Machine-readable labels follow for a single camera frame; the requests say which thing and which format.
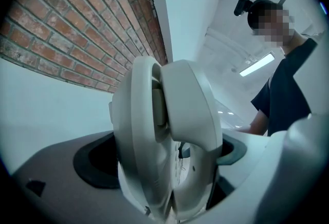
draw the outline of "person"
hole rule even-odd
[[[249,126],[239,132],[271,136],[288,130],[297,120],[307,117],[310,108],[293,76],[311,54],[317,43],[301,35],[289,20],[282,5],[269,0],[257,0],[248,9],[248,25],[254,35],[281,47],[285,58],[274,74],[251,101],[258,110]]]

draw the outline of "black hair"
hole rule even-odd
[[[270,0],[256,0],[245,11],[248,12],[248,25],[251,29],[259,28],[259,16],[264,15],[265,10],[283,9],[282,5]]]

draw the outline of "white plastic surface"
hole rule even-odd
[[[180,168],[175,163],[178,143],[165,126],[154,124],[152,88],[160,87],[159,70],[152,57],[135,59],[132,71],[113,96],[112,119],[122,172],[131,194],[156,218],[165,219]]]
[[[162,220],[171,206],[177,219],[198,213],[209,198],[222,146],[205,75],[187,61],[160,67],[152,57],[137,57],[109,107],[122,172],[134,198]],[[190,168],[180,185],[179,141],[191,144]]]
[[[274,133],[255,168],[243,183],[206,214],[188,223],[253,223],[254,214],[263,198],[280,160],[286,131]]]
[[[191,146],[188,175],[173,191],[177,219],[188,219],[209,198],[222,131],[209,82],[195,63],[182,60],[162,67],[161,83],[172,138]]]

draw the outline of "ceiling light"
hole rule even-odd
[[[263,57],[261,60],[257,61],[255,64],[251,65],[250,67],[246,68],[245,70],[240,72],[240,75],[242,77],[254,72],[255,70],[258,70],[259,68],[262,68],[266,64],[270,63],[274,60],[273,55],[270,53],[267,56]]]
[[[323,9],[324,14],[327,15],[327,10],[326,10],[326,8],[325,8],[325,6],[324,6],[324,4],[323,4],[322,2],[320,2],[320,6],[321,6],[321,8]]]

